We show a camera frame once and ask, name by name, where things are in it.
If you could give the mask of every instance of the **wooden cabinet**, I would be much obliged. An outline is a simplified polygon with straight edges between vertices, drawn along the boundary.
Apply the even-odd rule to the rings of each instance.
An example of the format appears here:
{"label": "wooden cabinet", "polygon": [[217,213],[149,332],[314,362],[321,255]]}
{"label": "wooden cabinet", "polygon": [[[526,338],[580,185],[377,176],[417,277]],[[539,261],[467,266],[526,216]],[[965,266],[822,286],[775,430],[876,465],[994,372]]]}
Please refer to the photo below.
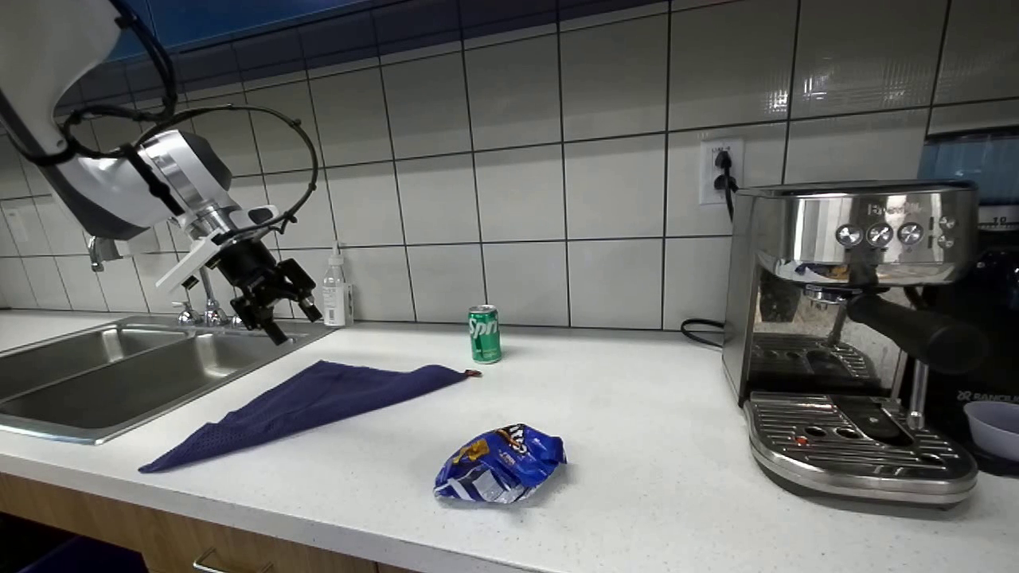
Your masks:
{"label": "wooden cabinet", "polygon": [[369,560],[9,474],[0,474],[0,513],[130,546],[151,573],[377,573]]}

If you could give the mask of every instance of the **white tile wall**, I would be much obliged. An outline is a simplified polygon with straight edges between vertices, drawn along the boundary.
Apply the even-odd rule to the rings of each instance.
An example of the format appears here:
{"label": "white tile wall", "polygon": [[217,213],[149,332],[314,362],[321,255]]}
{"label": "white tile wall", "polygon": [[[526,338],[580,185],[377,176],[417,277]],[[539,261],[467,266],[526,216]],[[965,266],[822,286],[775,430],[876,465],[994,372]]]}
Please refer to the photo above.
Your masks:
{"label": "white tile wall", "polygon": [[665,136],[566,146],[571,238],[663,234]]}
{"label": "white tile wall", "polygon": [[99,286],[110,311],[149,311],[130,259],[105,261],[105,271],[99,275]]}
{"label": "white tile wall", "polygon": [[472,156],[399,162],[406,241],[478,241]]}
{"label": "white tile wall", "polygon": [[669,125],[702,126],[786,117],[792,25],[797,0],[674,14]]}
{"label": "white tile wall", "polygon": [[409,247],[413,307],[419,320],[463,320],[485,301],[479,247]]}
{"label": "white tile wall", "polygon": [[367,320],[413,320],[404,247],[348,247],[350,307]]}
{"label": "white tile wall", "polygon": [[14,247],[14,241],[12,241],[12,234],[9,234],[9,229],[7,229],[7,216],[0,216],[0,259],[9,259],[9,255],[19,255],[19,247]]}
{"label": "white tile wall", "polygon": [[792,115],[925,104],[946,0],[809,0]]}
{"label": "white tile wall", "polygon": [[1019,100],[933,109],[928,135],[1019,125]]}
{"label": "white tile wall", "polygon": [[395,156],[472,151],[462,54],[384,67]]}
{"label": "white tile wall", "polygon": [[0,259],[0,307],[35,307],[22,259]]}
{"label": "white tile wall", "polygon": [[321,159],[326,166],[391,159],[381,77],[356,69],[311,79],[321,131]]}
{"label": "white tile wall", "polygon": [[474,146],[559,141],[556,37],[467,51]]}
{"label": "white tile wall", "polygon": [[42,309],[71,309],[53,259],[25,259],[25,277]]}
{"label": "white tile wall", "polygon": [[912,179],[925,111],[797,120],[786,182]]}
{"label": "white tile wall", "polygon": [[19,255],[49,255],[35,201],[7,201],[3,216]]}
{"label": "white tile wall", "polygon": [[356,166],[326,173],[332,209],[341,244],[400,244],[400,208],[395,169]]}
{"label": "white tile wall", "polygon": [[0,197],[25,197],[25,159],[12,151],[7,136],[0,136]]}
{"label": "white tile wall", "polygon": [[665,329],[685,317],[727,317],[729,238],[665,241]]}
{"label": "white tile wall", "polygon": [[487,241],[564,238],[559,146],[478,154],[478,201]]}
{"label": "white tile wall", "polygon": [[665,17],[564,34],[566,136],[663,131]]}
{"label": "white tile wall", "polygon": [[1014,100],[1019,95],[1019,2],[955,0],[936,102]]}
{"label": "white tile wall", "polygon": [[[1014,8],[670,0],[184,100],[301,120],[319,195],[268,244],[311,277],[341,244],[367,320],[462,320],[493,300],[506,326],[674,329],[720,317],[727,294],[729,216],[699,201],[699,146],[739,141],[743,188],[911,179],[925,135],[1019,125]],[[282,125],[222,115],[193,131],[236,173],[237,205],[299,197],[309,159]],[[134,135],[83,125],[90,143]],[[7,136],[0,213],[0,307],[173,311],[151,277],[187,238],[160,226],[134,261],[92,275],[83,232]],[[209,277],[227,307],[233,286]]]}
{"label": "white tile wall", "polygon": [[[287,84],[247,91],[247,104],[277,109],[295,117],[311,141],[319,141],[311,91],[304,84]],[[277,117],[251,115],[254,143],[263,173],[309,169],[304,143]]]}
{"label": "white tile wall", "polygon": [[660,329],[663,241],[571,241],[571,309],[580,329]]}
{"label": "white tile wall", "polygon": [[564,241],[487,244],[487,301],[506,326],[566,326]]}
{"label": "white tile wall", "polygon": [[58,197],[35,201],[49,255],[84,255],[84,232]]}
{"label": "white tile wall", "polygon": [[58,259],[71,309],[105,311],[99,277],[84,259]]}

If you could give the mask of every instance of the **grout line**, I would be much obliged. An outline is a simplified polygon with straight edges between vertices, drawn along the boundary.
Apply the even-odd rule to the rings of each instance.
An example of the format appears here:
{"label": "grout line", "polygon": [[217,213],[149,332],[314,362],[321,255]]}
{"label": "grout line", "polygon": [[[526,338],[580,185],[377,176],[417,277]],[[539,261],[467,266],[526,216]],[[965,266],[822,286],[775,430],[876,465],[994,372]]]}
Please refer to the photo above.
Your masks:
{"label": "grout line", "polygon": [[670,192],[670,166],[669,166],[669,156],[670,156],[670,135],[669,135],[669,125],[670,125],[670,0],[669,0],[669,17],[665,17],[665,151],[663,151],[663,264],[660,264],[660,329],[665,332],[665,289],[669,289],[669,192]]}
{"label": "grout line", "polygon": [[792,104],[797,104],[797,77],[800,77],[800,19],[801,19],[801,0],[797,0],[797,14],[792,14],[792,62],[788,62],[788,89],[786,89],[786,136],[784,136],[784,169],[780,169],[780,182],[786,182],[788,176],[788,141],[792,141]]}
{"label": "grout line", "polygon": [[479,259],[479,301],[490,301],[487,289],[487,259],[485,259],[485,226],[479,226],[479,188],[478,188],[478,135],[474,135],[474,109],[472,109],[472,69],[467,69],[467,37],[463,37],[463,17],[462,0],[456,0],[456,33],[457,33],[457,69],[463,87],[463,115],[467,115],[467,136],[472,136],[472,188],[474,188],[474,222],[478,222],[478,259]]}
{"label": "grout line", "polygon": [[554,87],[559,111],[559,195],[564,195],[564,277],[566,277],[566,329],[573,329],[573,264],[571,264],[571,169],[566,169],[566,84],[564,84],[564,7],[554,0]]}
{"label": "grout line", "polygon": [[[374,47],[377,47],[377,14],[372,14],[372,34],[374,34]],[[400,192],[400,173],[399,173],[399,162],[395,162],[395,136],[391,136],[391,111],[388,111],[381,51],[374,54],[374,73],[377,73],[381,115],[384,115],[384,141],[388,141],[388,169],[391,169],[391,188],[395,188],[395,209],[399,209],[399,219],[400,219],[400,247],[404,247],[404,271],[406,271],[406,289],[409,289],[409,320],[417,320],[413,266],[409,266],[409,247],[406,247],[406,219],[404,219],[404,192]]]}
{"label": "grout line", "polygon": [[311,111],[311,125],[314,125],[314,154],[319,154],[319,182],[314,182],[314,195],[323,195],[323,205],[326,205],[326,229],[332,229],[332,250],[337,250],[341,244],[341,226],[337,226],[337,209],[332,205],[332,185],[326,185],[326,169],[323,169],[323,136],[321,136],[321,125],[319,125],[319,102],[314,102],[314,89],[311,89],[311,73],[304,67],[304,45],[301,45],[301,34],[295,34],[295,51],[299,51],[299,62],[301,62],[301,73],[304,73],[304,95],[309,95],[309,111]]}
{"label": "grout line", "polygon": [[928,100],[925,100],[925,125],[924,125],[924,136],[928,135],[933,125],[933,104],[936,104],[936,87],[943,79],[943,62],[946,62],[946,45],[947,45],[947,25],[952,25],[952,0],[946,0],[946,14],[943,14],[943,34],[936,45],[936,58],[933,58],[933,79],[928,79]]}

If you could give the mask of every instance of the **soda can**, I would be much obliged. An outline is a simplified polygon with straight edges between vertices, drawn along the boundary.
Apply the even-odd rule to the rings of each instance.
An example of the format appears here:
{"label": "soda can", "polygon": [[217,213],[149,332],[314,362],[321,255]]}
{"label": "soda can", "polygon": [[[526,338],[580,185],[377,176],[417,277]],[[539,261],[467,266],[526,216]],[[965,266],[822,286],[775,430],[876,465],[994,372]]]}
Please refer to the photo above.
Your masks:
{"label": "soda can", "polygon": [[498,362],[503,360],[498,309],[497,307],[490,307],[490,301],[472,307],[467,335],[472,335],[474,362]]}

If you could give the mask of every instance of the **blue towel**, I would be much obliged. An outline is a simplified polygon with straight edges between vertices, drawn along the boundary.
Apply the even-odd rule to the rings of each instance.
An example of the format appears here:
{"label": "blue towel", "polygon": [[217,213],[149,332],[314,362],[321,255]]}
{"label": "blue towel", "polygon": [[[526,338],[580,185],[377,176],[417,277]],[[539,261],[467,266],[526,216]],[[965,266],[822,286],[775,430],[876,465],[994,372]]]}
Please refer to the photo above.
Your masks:
{"label": "blue towel", "polygon": [[182,445],[168,448],[141,471],[154,474],[202,457],[220,457],[321,422],[409,400],[467,375],[472,372],[456,372],[445,366],[384,372],[343,362],[314,362],[282,384],[259,394],[244,407],[227,413],[220,422],[202,422]]}

